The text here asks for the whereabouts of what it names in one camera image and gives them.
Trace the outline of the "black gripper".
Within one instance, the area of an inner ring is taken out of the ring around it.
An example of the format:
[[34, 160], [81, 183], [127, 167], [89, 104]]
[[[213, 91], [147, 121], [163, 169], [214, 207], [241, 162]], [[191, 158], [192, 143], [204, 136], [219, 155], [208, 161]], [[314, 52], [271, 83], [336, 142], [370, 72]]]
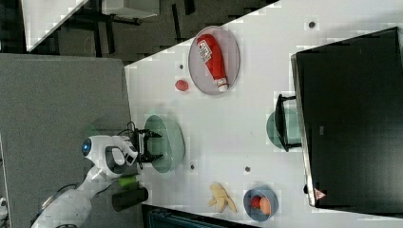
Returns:
[[131, 136], [131, 142], [138, 152], [138, 157], [136, 159], [137, 163], [142, 163], [142, 162], [153, 162], [159, 158], [162, 157], [162, 155], [151, 155], [151, 154], [144, 154], [144, 143], [141, 139], [141, 135], [143, 135], [145, 138], [160, 138], [161, 135], [153, 132], [149, 129], [142, 129], [138, 130], [135, 129], [132, 133]]

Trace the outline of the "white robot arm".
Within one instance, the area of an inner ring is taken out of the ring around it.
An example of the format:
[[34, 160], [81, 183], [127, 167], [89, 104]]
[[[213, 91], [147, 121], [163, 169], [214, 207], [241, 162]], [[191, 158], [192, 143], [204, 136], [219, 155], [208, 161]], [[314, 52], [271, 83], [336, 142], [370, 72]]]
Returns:
[[82, 154], [92, 162], [83, 182], [72, 189], [59, 189], [41, 206], [30, 228], [81, 228], [92, 209], [91, 200], [104, 192], [128, 166], [151, 162], [160, 156], [146, 149], [149, 138], [162, 135], [148, 129], [135, 130], [134, 142], [127, 136], [98, 135], [86, 138]]

